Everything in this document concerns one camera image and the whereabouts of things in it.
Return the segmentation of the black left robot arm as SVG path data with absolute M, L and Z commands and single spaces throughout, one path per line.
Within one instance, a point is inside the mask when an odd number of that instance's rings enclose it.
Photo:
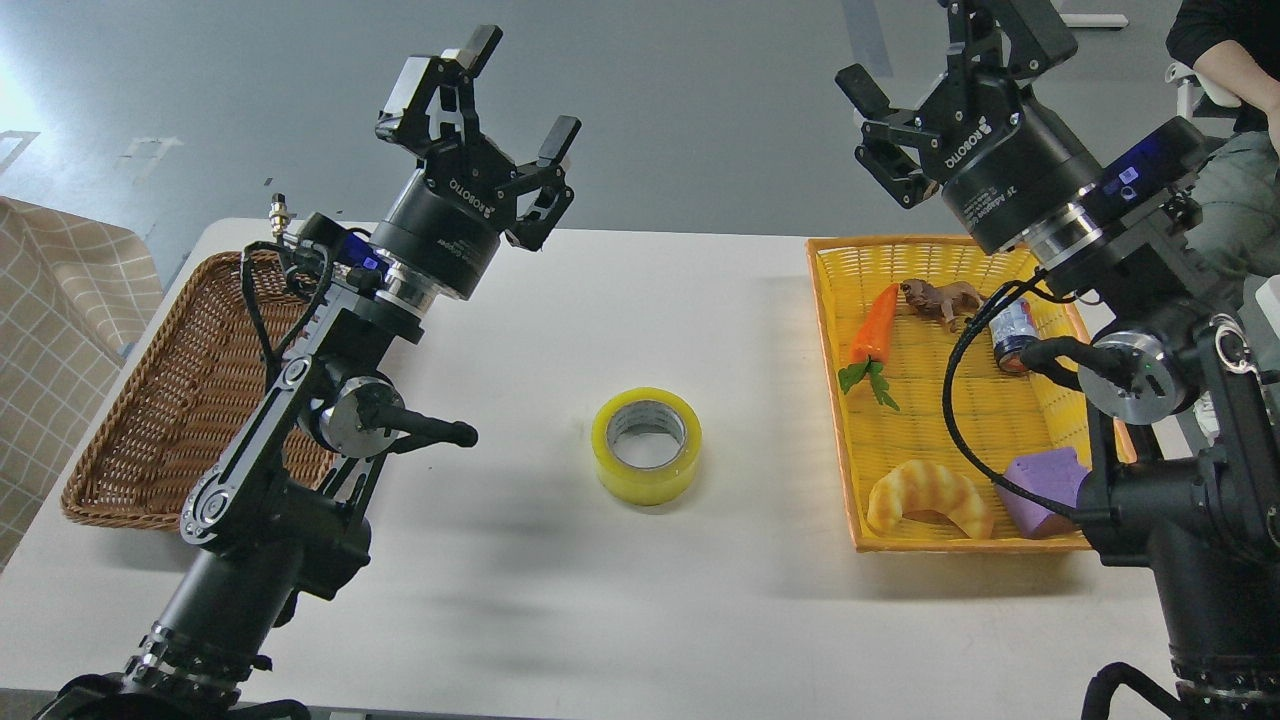
M 378 115 L 379 140 L 416 167 L 374 231 L 314 214 L 275 252 L 317 283 L 293 332 L 268 346 L 268 387 L 179 516 L 197 556 L 122 673 L 68 682 L 42 719 L 308 719 L 297 700 L 241 702 L 261 651 L 301 594 L 332 600 L 369 565 L 370 500 L 387 457 L 471 447 L 477 432 L 408 410 L 380 372 L 394 340 L 417 343 L 442 296 L 467 300 L 500 241 L 538 251 L 573 201 L 564 158 L 581 123 L 558 117 L 538 155 L 513 161 L 484 135 L 475 85 L 502 40 L 407 58 Z

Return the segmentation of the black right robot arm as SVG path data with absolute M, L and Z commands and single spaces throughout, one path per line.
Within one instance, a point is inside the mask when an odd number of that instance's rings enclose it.
M 1277 716 L 1277 427 L 1228 287 L 1187 247 L 1204 136 L 1183 117 L 1102 167 L 1034 96 L 1076 51 L 1048 1 L 950 1 L 946 67 L 918 109 L 895 108 L 864 67 L 836 76 L 863 118 L 858 160 L 902 206 L 940 195 L 986 254 L 1027 249 L 1030 281 L 1000 287 L 973 336 L 1044 282 L 1050 299 L 1094 292 L 1114 320 L 1093 340 L 1042 340 L 1023 357 L 1085 397 L 1092 469 L 1071 519 L 1107 566 L 1148 568 L 1178 689 L 1111 664 L 1084 719 L 1126 685 L 1171 719 Z

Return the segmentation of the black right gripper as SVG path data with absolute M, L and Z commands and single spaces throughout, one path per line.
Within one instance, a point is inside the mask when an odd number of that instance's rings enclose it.
M 945 69 L 919 108 L 896 108 L 863 64 L 835 83 L 855 106 L 855 158 L 890 197 L 913 209 L 941 188 L 947 208 L 986 252 L 997 252 L 1102 168 L 1032 81 L 1076 55 L 1050 1 L 938 1 L 946 10 Z

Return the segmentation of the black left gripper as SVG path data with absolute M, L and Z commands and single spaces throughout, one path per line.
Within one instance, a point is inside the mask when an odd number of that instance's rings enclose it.
M 518 168 L 480 131 L 474 83 L 502 38 L 499 26 L 477 26 L 462 47 L 408 56 L 374 126 L 416 167 L 370 243 L 457 300 L 474 295 L 502 232 L 509 245 L 540 251 L 573 201 L 566 156 L 577 117 L 558 117 L 536 159 Z M 516 217 L 515 197 L 532 192 Z

